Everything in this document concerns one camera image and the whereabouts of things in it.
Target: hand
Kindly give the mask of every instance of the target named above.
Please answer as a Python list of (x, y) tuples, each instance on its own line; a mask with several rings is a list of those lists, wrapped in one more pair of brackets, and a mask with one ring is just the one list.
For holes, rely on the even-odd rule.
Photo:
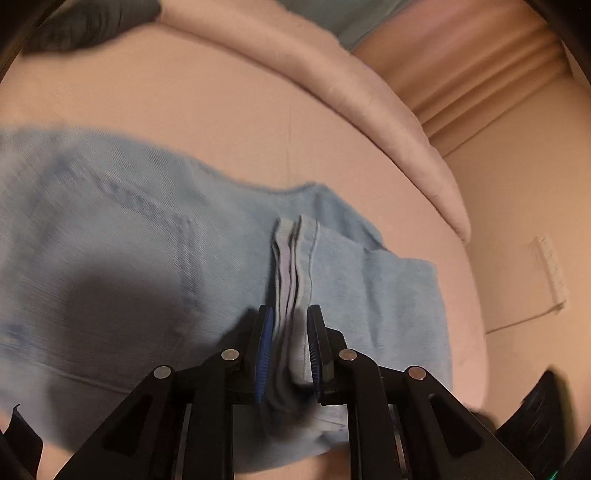
[(80, 0), (43, 23), (23, 52), (66, 52), (88, 48), (156, 19), (158, 0)]

